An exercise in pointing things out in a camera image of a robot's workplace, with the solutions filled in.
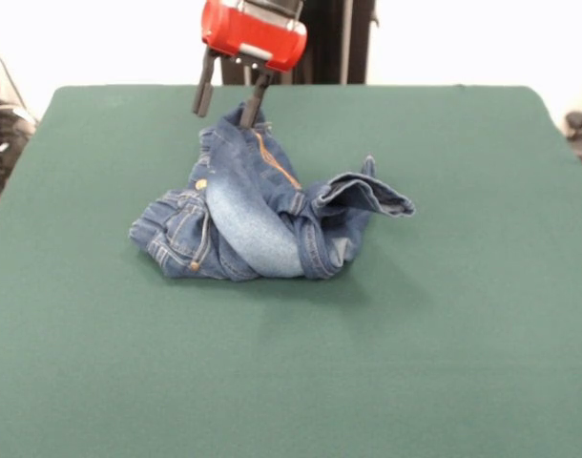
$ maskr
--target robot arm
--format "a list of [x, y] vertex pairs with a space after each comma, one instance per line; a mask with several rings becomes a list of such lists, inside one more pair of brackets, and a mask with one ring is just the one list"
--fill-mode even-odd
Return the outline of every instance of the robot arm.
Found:
[[260, 74], [240, 122], [253, 127], [274, 74], [292, 70], [303, 55], [307, 30], [299, 21], [302, 8], [303, 0], [207, 0], [201, 23], [206, 52], [194, 113], [208, 113], [215, 61], [229, 58]]

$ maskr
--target white wall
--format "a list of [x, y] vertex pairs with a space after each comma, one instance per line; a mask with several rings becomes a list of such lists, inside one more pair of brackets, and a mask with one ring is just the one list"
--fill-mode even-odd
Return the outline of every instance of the white wall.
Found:
[[[582, 64], [574, 63], [582, 57], [582, 0], [378, 3], [370, 84], [528, 85], [557, 124], [567, 110], [582, 108]], [[201, 70], [202, 6], [0, 0], [0, 53], [39, 116], [62, 85], [193, 84]]]
[[524, 85], [582, 109], [582, 0], [378, 0], [371, 84]]
[[[0, 54], [39, 117], [63, 85], [197, 83], [202, 7], [201, 0], [0, 0]], [[213, 82], [220, 84], [219, 71]]]

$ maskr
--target jeans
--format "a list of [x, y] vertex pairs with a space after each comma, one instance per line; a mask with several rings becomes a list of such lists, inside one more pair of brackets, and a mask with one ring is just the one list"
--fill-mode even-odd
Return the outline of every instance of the jeans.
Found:
[[302, 188], [263, 112], [253, 129], [239, 126], [243, 106], [199, 133], [187, 187], [132, 224], [130, 239], [166, 277], [329, 279], [358, 256], [372, 214], [414, 214], [375, 178], [372, 156], [360, 173]]

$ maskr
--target orange stitching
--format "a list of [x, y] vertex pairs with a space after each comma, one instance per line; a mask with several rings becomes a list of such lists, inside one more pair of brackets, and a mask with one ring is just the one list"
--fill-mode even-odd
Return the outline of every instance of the orange stitching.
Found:
[[298, 183], [296, 179], [294, 179], [291, 174], [289, 174], [286, 170], [282, 168], [282, 166], [278, 163], [278, 161], [272, 156], [272, 154], [265, 148], [265, 144], [263, 143], [263, 138], [259, 132], [255, 132], [258, 140], [260, 141], [260, 152], [261, 157], [265, 161], [266, 164], [271, 165], [279, 172], [281, 172], [293, 185], [295, 189], [301, 189], [301, 185]]

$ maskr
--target green felt surface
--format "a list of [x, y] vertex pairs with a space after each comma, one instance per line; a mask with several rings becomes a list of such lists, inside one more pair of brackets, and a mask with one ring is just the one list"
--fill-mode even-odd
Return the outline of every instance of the green felt surface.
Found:
[[332, 281], [167, 281], [188, 87], [56, 93], [0, 204], [0, 458], [582, 457], [582, 164], [523, 88], [276, 87], [302, 182], [416, 203]]

